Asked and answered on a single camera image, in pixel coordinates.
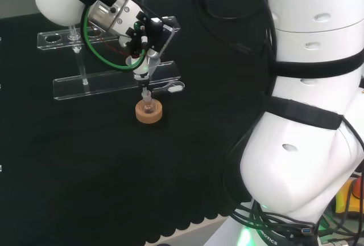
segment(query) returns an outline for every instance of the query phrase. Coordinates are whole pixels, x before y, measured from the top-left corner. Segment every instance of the small bottle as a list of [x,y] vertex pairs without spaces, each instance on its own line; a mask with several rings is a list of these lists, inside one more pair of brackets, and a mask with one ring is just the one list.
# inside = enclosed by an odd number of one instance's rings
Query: small bottle
[[143,102],[140,105],[141,111],[147,114],[152,114],[156,112],[158,105],[156,101],[152,99],[152,93],[145,89],[143,90],[142,97]]
[[135,107],[136,118],[144,124],[154,124],[162,118],[162,104],[152,99],[152,93],[143,88],[143,100]]

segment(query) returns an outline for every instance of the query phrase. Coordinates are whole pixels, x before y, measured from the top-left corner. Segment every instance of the yellow object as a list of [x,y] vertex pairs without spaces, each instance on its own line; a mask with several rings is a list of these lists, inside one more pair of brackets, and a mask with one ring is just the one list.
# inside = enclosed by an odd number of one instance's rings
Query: yellow object
[[[348,199],[348,192],[350,185],[353,181],[347,181],[340,189],[340,191],[336,194],[336,213],[341,214],[345,212],[346,201]],[[360,200],[351,195],[350,204],[349,204],[349,212],[357,212],[359,213]]]

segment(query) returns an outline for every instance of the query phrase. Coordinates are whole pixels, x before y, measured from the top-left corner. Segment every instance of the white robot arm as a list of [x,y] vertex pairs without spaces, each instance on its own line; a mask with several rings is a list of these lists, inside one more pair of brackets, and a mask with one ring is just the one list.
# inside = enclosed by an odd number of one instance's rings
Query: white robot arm
[[[364,0],[268,2],[277,35],[276,61],[285,67],[285,72],[277,72],[273,99],[344,115],[359,135],[354,135],[344,122],[337,129],[319,128],[265,112],[243,151],[241,176],[263,212],[317,223],[364,158],[359,144],[359,139],[364,138],[364,91],[359,88]],[[338,72],[338,63],[340,68],[347,67],[351,59],[356,59],[355,68]],[[326,73],[321,73],[320,68],[325,68]],[[228,219],[205,246],[294,245],[290,239],[284,242],[282,235],[271,232],[271,236],[263,230],[251,229],[248,236],[242,237],[247,232],[239,228],[236,239],[226,244],[226,237],[234,235],[234,226]]]

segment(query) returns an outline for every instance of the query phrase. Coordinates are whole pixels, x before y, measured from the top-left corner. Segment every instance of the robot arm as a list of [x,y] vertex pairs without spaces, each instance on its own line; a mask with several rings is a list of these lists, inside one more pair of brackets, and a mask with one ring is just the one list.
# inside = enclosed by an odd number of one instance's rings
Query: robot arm
[[[146,16],[135,0],[111,0],[111,3],[99,0],[92,6],[86,6],[80,0],[36,0],[36,4],[46,18],[61,26],[81,22],[81,28],[85,28],[90,22],[104,31],[120,36],[121,46],[131,54],[126,60],[129,67],[115,64],[109,66],[121,71],[133,70],[135,79],[142,82],[143,86],[149,83],[150,62],[158,64],[175,33],[174,28],[167,26],[165,21]],[[90,49],[92,45],[87,42],[87,34],[82,32],[82,37],[86,47],[95,56]],[[110,63],[100,57],[98,60]]]

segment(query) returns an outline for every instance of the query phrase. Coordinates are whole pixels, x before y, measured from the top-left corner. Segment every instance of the clear acrylic stand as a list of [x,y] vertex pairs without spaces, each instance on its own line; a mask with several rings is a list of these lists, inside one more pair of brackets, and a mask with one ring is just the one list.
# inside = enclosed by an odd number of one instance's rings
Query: clear acrylic stand
[[[175,23],[176,32],[180,30],[175,17],[165,17],[164,19]],[[103,32],[96,26],[89,27],[88,31],[91,43],[118,40],[117,36]],[[75,26],[69,27],[69,30],[41,32],[38,34],[38,48],[41,50],[72,47],[80,71],[78,76],[53,81],[53,97],[55,100],[67,100],[138,87],[132,72],[107,71],[87,74],[81,56],[82,45],[84,44],[80,37],[80,29],[75,28]],[[168,83],[181,78],[174,61],[161,63],[154,72],[150,73],[152,73],[150,85]]]

